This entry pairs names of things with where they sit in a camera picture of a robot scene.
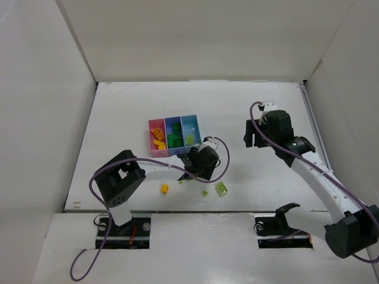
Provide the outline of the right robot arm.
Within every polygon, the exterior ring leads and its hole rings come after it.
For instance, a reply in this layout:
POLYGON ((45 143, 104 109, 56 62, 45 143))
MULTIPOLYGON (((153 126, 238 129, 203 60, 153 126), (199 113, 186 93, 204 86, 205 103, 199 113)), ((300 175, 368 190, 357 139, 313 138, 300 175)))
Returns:
POLYGON ((275 155, 298 174, 327 209, 326 214, 311 213, 299 204, 277 210, 291 227, 313 234, 326 242, 331 251, 345 259, 378 243, 378 206, 368 206, 347 190, 322 162, 314 145, 294 135, 290 115, 273 102, 257 102, 262 112, 246 122, 246 147, 270 147, 275 155))

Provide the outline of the dark green 2x2 lego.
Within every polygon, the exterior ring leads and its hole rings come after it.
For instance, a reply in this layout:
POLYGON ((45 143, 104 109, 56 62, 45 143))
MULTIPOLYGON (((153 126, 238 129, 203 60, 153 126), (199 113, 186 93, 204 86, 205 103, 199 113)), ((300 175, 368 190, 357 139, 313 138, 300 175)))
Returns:
POLYGON ((174 130, 180 130, 181 129, 181 124, 180 123, 173 123, 173 129, 174 130))

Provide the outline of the lime 2x2 lego brick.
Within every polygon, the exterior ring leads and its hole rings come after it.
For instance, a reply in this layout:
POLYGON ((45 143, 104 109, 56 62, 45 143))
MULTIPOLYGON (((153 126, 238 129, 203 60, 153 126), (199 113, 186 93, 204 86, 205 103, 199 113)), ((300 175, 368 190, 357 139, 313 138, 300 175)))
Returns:
POLYGON ((223 196, 223 195, 228 193, 228 189, 226 188, 226 186, 223 182, 219 182, 216 185, 216 190, 220 196, 223 196))

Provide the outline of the orange printed lego plate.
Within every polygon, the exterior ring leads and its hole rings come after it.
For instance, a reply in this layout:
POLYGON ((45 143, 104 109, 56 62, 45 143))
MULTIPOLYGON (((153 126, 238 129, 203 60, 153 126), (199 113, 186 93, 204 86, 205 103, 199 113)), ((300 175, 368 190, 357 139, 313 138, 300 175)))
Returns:
POLYGON ((158 127, 152 129, 150 132, 151 132, 151 133, 154 135, 154 137, 155 137, 157 140, 159 140, 159 141, 161 141, 161 140, 163 140, 163 139, 165 138, 165 134, 164 134, 163 131, 162 131, 160 128, 158 128, 158 127))

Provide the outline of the light green square lego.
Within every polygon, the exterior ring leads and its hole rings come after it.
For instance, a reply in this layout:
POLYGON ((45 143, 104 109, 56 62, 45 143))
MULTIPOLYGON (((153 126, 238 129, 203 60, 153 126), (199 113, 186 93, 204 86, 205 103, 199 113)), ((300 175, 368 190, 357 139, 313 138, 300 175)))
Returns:
POLYGON ((195 135, 188 134, 185 139, 186 146, 192 146, 195 144, 195 135))

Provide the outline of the dark green lego plate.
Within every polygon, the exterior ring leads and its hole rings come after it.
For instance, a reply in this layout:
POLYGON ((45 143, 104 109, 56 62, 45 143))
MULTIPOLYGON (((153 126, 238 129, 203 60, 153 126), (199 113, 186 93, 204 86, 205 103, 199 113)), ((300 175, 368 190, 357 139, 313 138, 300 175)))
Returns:
POLYGON ((184 146, 182 135, 168 134, 168 146, 170 149, 184 146))

